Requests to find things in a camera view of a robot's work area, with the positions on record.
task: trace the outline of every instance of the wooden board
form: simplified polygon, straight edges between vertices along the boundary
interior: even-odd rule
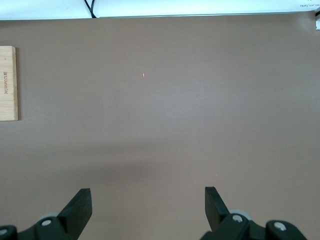
[[[16,49],[0,46],[0,121],[18,120]]]

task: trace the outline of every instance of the black wire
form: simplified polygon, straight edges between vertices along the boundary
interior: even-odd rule
[[[91,2],[91,7],[89,6],[89,3],[87,2],[87,0],[84,0],[84,2],[85,2],[86,6],[88,7],[88,9],[89,9],[89,11],[90,11],[90,13],[91,13],[91,17],[92,17],[93,19],[96,19],[97,17],[96,17],[96,15],[94,14],[94,4],[95,4],[95,0],[92,0],[92,2]]]

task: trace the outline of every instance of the gray-brown surface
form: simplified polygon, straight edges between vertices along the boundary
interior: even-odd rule
[[[319,239],[313,13],[1,21],[0,45],[16,47],[20,118],[0,122],[0,225],[89,187],[81,240],[197,240],[215,186]]]

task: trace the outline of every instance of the silver screw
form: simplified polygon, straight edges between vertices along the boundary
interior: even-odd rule
[[[7,229],[1,229],[0,230],[0,236],[5,235],[8,232]]]
[[[233,221],[238,222],[238,223],[242,223],[242,221],[243,221],[242,217],[240,217],[239,215],[233,215],[232,219],[233,219]]]
[[[50,223],[51,223],[51,220],[48,219],[48,220],[43,221],[43,222],[41,223],[41,225],[42,225],[42,226],[47,226],[47,225],[49,225]]]
[[[286,229],[286,226],[285,226],[283,223],[278,222],[278,221],[276,221],[276,222],[273,224],[273,226],[274,226],[276,229],[280,230],[280,231],[285,231],[285,230],[287,230],[287,229]]]

